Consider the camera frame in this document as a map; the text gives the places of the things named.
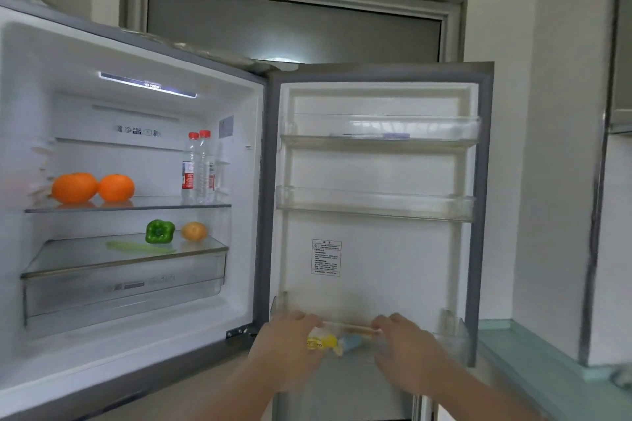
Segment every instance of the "orange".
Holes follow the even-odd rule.
[[[201,224],[198,221],[192,221],[191,223],[187,223],[182,227],[180,231],[182,238],[189,241],[201,241],[209,236],[209,231],[206,229],[206,226]]]
[[[108,175],[99,184],[99,195],[106,202],[122,202],[134,196],[134,182],[125,175]]]
[[[52,197],[61,203],[83,203],[99,190],[99,182],[90,173],[68,173],[52,182]]]

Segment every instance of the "refrigerator top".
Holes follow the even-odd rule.
[[[91,22],[90,20],[85,20],[83,18],[73,17],[72,15],[59,12],[58,10],[44,7],[36,3],[26,2],[24,0],[0,0],[0,7],[8,10],[14,10],[16,12],[26,13],[27,15],[32,15],[33,17],[50,20],[51,22],[55,22],[63,26],[72,27],[83,32],[105,37],[107,39],[122,42],[124,44],[155,53],[160,53],[166,55],[167,57],[183,60],[184,62],[204,66],[223,74],[239,77],[240,79],[267,85],[267,80],[263,77],[259,77],[258,75],[250,74],[249,72],[245,72],[239,68],[224,65],[184,50],[178,50],[177,48],[173,48],[159,42],[154,42],[135,34],[127,33],[119,27],[107,26]]]

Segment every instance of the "warning label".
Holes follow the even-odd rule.
[[[312,274],[340,276],[342,241],[312,240]]]

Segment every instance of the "green bell pepper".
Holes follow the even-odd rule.
[[[170,243],[173,240],[173,233],[176,225],[170,221],[154,220],[147,225],[145,241],[147,243]]]

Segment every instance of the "water bottle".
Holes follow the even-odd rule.
[[[198,203],[215,200],[215,157],[210,149],[210,131],[200,131],[200,190]]]
[[[200,171],[200,134],[189,133],[185,149],[182,153],[182,203],[195,203],[196,186],[195,172]]]

